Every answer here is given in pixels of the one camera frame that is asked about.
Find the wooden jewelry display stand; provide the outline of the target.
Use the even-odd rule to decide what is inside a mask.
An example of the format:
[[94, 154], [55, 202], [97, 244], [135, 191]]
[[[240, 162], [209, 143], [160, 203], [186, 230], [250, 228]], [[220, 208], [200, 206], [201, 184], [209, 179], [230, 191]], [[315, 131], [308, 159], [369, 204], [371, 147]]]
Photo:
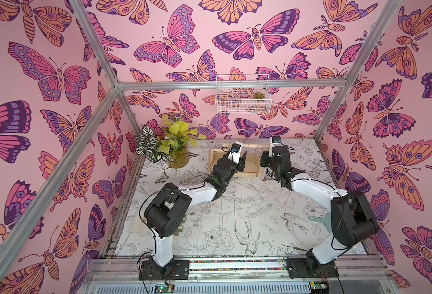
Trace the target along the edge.
[[[209, 166], [208, 171], [213, 171], [213, 166], [219, 159], [227, 153], [228, 148], [232, 147], [232, 143], [224, 143], [222, 148], [213, 148], [209, 151]], [[269, 150], [269, 145], [249, 143], [242, 145], [242, 154], [246, 151], [245, 168], [243, 172], [237, 172], [235, 178], [262, 178], [263, 167], [261, 166], [261, 156], [264, 151]]]

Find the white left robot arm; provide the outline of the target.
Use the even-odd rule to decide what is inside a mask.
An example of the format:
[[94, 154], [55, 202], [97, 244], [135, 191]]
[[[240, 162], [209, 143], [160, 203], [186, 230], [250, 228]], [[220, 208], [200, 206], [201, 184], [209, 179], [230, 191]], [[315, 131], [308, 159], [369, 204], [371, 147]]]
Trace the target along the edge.
[[146, 226], [151, 230], [155, 243], [150, 260], [155, 269], [167, 272], [173, 267], [173, 235], [188, 209], [219, 199], [233, 176], [244, 171], [247, 154], [242, 149], [240, 142], [234, 143], [226, 154], [217, 160], [212, 172], [201, 184], [180, 187], [167, 183], [157, 192], [144, 211]]

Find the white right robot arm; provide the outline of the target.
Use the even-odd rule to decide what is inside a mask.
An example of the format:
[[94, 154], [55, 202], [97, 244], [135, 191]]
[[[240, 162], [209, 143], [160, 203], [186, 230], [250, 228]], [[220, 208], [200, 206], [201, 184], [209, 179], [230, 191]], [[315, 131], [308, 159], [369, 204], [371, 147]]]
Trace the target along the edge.
[[316, 275], [354, 245], [379, 232], [377, 218], [362, 191], [338, 189], [292, 167], [287, 146], [272, 143], [261, 156], [261, 166], [271, 171], [281, 187], [304, 194], [330, 209], [331, 233], [305, 255], [309, 275]]

